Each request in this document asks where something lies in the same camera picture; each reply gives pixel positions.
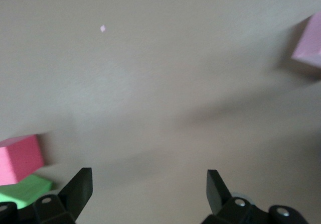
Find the brown table cover sheet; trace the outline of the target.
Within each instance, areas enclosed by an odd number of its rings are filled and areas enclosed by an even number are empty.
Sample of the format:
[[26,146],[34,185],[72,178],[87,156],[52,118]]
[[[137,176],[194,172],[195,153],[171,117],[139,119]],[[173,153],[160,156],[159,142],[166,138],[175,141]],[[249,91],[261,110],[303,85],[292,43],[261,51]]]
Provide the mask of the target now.
[[200,224],[207,170],[321,224],[321,72],[291,60],[321,0],[0,0],[0,140],[39,134],[77,224]]

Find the pink foam cube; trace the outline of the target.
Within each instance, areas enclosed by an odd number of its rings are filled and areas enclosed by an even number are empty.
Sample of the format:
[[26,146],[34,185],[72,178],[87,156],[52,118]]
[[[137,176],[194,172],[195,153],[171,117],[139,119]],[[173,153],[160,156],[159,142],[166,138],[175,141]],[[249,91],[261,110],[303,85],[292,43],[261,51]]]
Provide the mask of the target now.
[[321,69],[321,11],[310,16],[291,57]]

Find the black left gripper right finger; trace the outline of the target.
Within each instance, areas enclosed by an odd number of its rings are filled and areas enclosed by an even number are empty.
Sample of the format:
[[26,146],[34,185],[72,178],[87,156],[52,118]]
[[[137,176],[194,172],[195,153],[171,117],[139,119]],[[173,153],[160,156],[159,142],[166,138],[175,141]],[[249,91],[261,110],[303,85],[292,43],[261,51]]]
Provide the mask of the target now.
[[308,224],[289,206],[273,205],[268,212],[242,197],[233,197],[217,170],[207,171],[206,195],[212,214],[202,224]]

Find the red foam cube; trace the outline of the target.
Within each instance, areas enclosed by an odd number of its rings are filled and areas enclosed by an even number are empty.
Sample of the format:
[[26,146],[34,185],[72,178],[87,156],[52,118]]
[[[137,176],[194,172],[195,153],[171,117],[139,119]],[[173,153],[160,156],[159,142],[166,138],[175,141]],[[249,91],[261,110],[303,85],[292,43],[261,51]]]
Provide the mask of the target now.
[[17,184],[43,166],[36,135],[0,141],[0,186]]

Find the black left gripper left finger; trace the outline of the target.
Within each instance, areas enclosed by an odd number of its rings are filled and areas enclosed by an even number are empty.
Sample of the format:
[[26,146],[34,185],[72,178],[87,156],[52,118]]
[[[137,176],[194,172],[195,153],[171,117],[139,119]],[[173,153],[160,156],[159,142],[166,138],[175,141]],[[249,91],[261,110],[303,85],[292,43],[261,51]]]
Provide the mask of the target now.
[[91,168],[81,168],[58,194],[46,194],[18,209],[0,202],[0,224],[76,224],[93,193]]

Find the green foam cube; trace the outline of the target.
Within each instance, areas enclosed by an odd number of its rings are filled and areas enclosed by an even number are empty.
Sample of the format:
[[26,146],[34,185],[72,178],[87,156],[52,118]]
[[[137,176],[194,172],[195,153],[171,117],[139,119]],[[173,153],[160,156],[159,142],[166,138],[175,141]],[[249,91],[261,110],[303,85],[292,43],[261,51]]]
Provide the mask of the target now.
[[31,174],[17,184],[0,186],[0,202],[14,202],[22,209],[49,192],[53,182]]

